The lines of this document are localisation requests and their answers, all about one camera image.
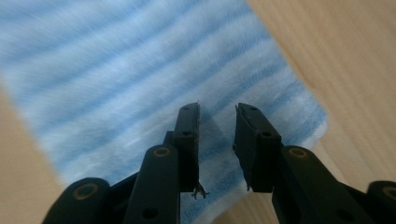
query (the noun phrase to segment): light wood tabletop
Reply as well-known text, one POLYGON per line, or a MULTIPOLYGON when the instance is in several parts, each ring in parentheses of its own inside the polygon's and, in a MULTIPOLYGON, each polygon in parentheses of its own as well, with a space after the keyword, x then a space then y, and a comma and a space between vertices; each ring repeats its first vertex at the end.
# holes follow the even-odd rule
MULTIPOLYGON (((341 182, 396 181, 396 1, 249 0, 295 74, 328 112, 313 151, 341 182)), ((62 188, 0 92, 0 223, 40 223, 62 188)), ((214 223, 277 223, 249 193, 214 223)))

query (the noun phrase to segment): metal screw head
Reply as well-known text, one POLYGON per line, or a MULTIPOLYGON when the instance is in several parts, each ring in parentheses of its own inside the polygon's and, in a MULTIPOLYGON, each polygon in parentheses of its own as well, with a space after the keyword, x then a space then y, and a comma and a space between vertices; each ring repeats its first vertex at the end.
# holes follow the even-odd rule
POLYGON ((289 154, 299 159, 304 159, 308 156, 308 154, 306 154, 304 150, 299 149, 297 147, 289 149, 289 154))
POLYGON ((171 154, 171 149, 167 147, 159 147, 154 150, 154 156, 156 157, 165 157, 171 154))
POLYGON ((73 197, 76 200, 85 200, 91 198, 99 190, 95 183, 87 183, 79 186, 73 191, 73 197))
POLYGON ((391 199, 396 201, 396 188, 386 186, 386 187, 382 188, 382 192, 384 192, 388 197, 390 197, 391 199))

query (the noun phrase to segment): blue towel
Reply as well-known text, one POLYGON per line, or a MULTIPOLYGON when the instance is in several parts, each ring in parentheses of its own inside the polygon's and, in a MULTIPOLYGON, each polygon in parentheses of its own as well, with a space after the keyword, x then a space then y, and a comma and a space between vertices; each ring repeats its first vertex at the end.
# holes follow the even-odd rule
POLYGON ((181 222, 207 223, 246 194, 234 106, 257 106, 285 145, 311 148, 326 114, 243 0, 3 0, 0 77, 60 180, 115 184, 199 102, 200 182, 181 222))

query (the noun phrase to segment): screw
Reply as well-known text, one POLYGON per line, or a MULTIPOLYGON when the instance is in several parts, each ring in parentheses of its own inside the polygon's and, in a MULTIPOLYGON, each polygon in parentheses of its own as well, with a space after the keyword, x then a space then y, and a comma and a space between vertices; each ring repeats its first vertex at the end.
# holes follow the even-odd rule
POLYGON ((154 150, 154 156, 156 157, 165 157, 171 154, 171 149, 167 147, 159 147, 154 150))
POLYGON ((73 197, 76 200, 85 200, 91 198, 98 190, 99 187, 95 183, 84 184, 73 191, 73 197))
POLYGON ((289 154, 299 159, 304 159, 308 156, 304 150, 296 147, 289 149, 289 154))

